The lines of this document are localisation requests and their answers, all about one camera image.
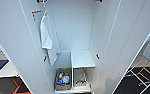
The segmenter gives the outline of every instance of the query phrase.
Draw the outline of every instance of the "storage bin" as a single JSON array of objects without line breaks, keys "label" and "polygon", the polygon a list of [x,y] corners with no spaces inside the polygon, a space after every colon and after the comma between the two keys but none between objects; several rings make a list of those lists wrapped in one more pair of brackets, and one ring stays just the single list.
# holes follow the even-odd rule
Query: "storage bin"
[{"label": "storage bin", "polygon": [[[59,74],[60,73],[68,73],[69,74],[69,83],[68,84],[64,84],[64,85],[57,85],[58,82],[58,78],[59,78]],[[56,73],[56,79],[55,79],[55,90],[56,91],[61,91],[61,90],[70,90],[71,86],[72,86],[72,70],[71,68],[59,68],[57,73]]]}]

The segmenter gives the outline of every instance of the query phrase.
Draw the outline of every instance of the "white cloth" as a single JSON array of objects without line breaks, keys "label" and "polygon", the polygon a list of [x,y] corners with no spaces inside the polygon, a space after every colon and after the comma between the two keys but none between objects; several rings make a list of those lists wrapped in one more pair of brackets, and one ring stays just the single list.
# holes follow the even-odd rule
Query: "white cloth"
[{"label": "white cloth", "polygon": [[43,15],[40,25],[42,48],[47,49],[49,62],[51,65],[57,59],[57,53],[60,53],[60,47],[56,35],[53,20],[49,14]]}]

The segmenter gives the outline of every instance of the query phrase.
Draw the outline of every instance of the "hook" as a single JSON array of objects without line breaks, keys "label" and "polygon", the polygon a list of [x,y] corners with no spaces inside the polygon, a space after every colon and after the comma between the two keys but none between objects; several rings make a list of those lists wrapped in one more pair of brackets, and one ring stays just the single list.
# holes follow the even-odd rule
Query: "hook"
[{"label": "hook", "polygon": [[[44,2],[47,2],[48,0],[45,0]],[[39,3],[39,2],[43,2],[43,0],[42,1],[39,1],[39,0],[37,0],[37,2]]]}]

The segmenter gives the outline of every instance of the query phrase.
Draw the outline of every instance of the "cabinet compartment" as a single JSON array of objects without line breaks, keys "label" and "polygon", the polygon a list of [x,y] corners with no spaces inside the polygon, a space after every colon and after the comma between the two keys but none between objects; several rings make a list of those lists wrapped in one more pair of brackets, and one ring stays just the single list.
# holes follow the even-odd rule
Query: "cabinet compartment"
[{"label": "cabinet compartment", "polygon": [[88,81],[86,68],[74,68],[73,72],[73,86],[86,86],[86,83]]}]

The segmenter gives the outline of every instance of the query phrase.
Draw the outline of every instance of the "gray carpet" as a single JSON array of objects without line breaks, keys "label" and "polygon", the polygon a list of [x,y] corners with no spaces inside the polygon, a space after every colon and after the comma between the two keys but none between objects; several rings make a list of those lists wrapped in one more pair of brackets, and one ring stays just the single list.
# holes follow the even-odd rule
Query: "gray carpet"
[{"label": "gray carpet", "polygon": [[[150,78],[150,75],[145,71],[142,73]],[[138,86],[139,83],[140,81],[135,76],[125,77],[114,94],[139,94],[145,88],[144,85]],[[150,94],[150,87],[143,94]]]}]

